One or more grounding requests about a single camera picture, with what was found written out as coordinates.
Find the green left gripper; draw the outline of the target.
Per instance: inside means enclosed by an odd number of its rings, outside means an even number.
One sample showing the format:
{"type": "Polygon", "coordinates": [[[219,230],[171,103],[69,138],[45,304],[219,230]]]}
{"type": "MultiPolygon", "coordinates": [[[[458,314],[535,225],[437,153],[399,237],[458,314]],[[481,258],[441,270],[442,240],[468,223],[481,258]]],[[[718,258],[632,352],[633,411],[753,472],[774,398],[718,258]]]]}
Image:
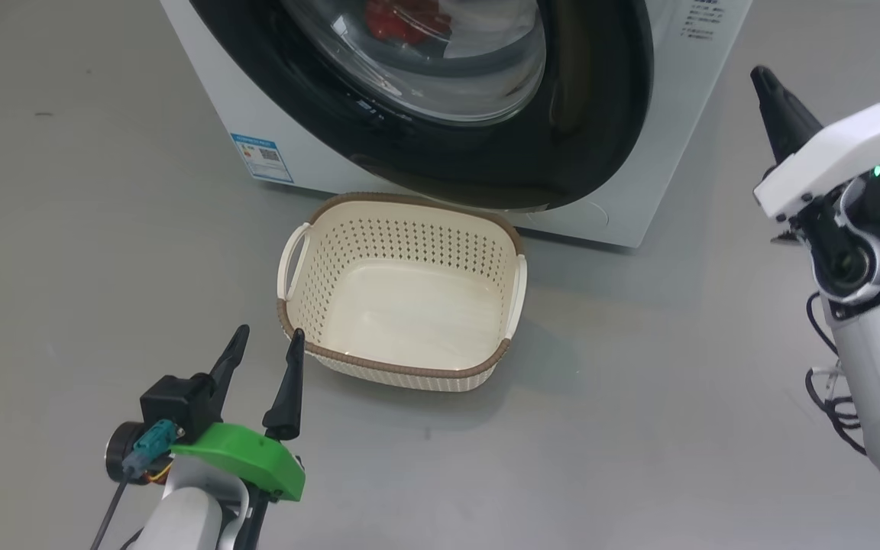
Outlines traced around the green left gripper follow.
{"type": "MultiPolygon", "coordinates": [[[[244,358],[250,334],[248,325],[238,327],[209,373],[214,383],[209,406],[217,421],[222,421],[230,382],[244,358]]],[[[279,391],[262,420],[265,435],[243,425],[216,422],[195,442],[175,442],[171,451],[176,456],[196,458],[233,474],[269,497],[300,501],[306,474],[296,456],[282,442],[293,441],[300,435],[305,356],[306,334],[302,328],[297,328],[287,348],[286,369],[279,391]]]]}

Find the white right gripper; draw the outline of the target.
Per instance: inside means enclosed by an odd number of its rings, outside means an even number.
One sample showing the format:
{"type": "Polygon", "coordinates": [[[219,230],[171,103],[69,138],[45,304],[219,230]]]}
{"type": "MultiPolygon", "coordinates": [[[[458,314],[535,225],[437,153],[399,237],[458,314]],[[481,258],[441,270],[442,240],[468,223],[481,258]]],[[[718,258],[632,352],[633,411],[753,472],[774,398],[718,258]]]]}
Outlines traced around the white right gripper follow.
{"type": "Polygon", "coordinates": [[[880,103],[823,128],[767,66],[750,78],[778,164],[753,191],[769,218],[785,222],[804,209],[804,195],[825,196],[880,164],[880,103]]]}

